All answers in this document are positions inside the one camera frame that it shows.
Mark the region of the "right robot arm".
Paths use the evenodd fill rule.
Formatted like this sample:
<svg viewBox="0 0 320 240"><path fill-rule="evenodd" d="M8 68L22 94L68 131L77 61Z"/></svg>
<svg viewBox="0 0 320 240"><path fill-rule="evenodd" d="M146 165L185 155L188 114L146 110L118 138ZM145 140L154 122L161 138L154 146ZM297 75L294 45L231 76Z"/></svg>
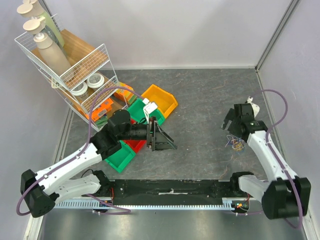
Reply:
<svg viewBox="0 0 320 240"><path fill-rule="evenodd" d="M270 220L302 218L308 211L311 183L306 177L299 177L285 162L266 124L255 119L257 110L258 106L253 103L235 104L221 128L247 143L260 161L267 181L259 180L251 172L235 172L230 178L229 191L235 197L244 193L254 197Z"/></svg>

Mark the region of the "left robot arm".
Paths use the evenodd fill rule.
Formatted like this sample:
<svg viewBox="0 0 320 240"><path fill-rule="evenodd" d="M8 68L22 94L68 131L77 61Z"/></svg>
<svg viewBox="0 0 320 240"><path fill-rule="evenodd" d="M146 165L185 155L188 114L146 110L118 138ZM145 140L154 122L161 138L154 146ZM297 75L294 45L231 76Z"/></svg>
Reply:
<svg viewBox="0 0 320 240"><path fill-rule="evenodd" d="M42 217L64 200L83 195L106 196L110 181L101 170L75 179L82 170L106 160L122 148L122 140L146 141L152 151L176 150L174 140L160 127L153 116L147 123L132 123L127 110L116 110L107 124L73 154L43 170L26 170L21 175L21 199L28 214Z"/></svg>

